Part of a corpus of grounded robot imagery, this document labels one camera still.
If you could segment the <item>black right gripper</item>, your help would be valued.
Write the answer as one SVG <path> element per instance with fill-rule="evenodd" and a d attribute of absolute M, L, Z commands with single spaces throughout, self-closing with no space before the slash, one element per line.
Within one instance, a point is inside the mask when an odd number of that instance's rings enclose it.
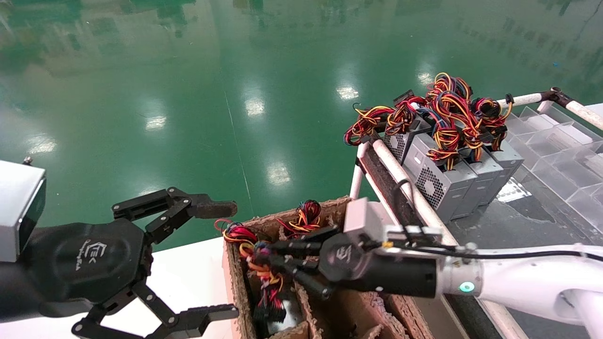
<path fill-rule="evenodd" d="M 271 270 L 290 277 L 326 300 L 334 288 L 318 278 L 318 263 L 291 257 L 319 256 L 319 272 L 338 288 L 435 298 L 436 259 L 386 254 L 381 249 L 365 250 L 340 232 L 337 225 L 326 226 L 293 240 L 270 244 L 271 253 L 282 255 L 268 257 Z"/>

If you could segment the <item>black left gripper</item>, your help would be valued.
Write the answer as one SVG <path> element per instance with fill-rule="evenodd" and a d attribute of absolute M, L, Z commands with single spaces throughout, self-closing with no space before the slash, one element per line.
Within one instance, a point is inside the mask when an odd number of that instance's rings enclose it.
<path fill-rule="evenodd" d="M 200 338 L 212 322 L 238 318 L 239 309 L 233 304 L 174 313 L 140 281 L 149 275 L 153 261 L 149 243 L 160 244 L 192 218 L 232 217 L 237 213 L 235 201 L 213 201 L 207 194 L 169 187 L 118 202 L 112 211 L 119 220 L 35 230 L 19 260 L 19 283 L 42 303 L 97 304 L 73 325 L 73 335 L 80 339 L 139 339 L 140 335 L 101 324 L 110 312 L 134 298 L 160 321 L 147 339 Z M 157 217 L 146 225 L 145 233 L 132 223 L 153 215 Z"/>

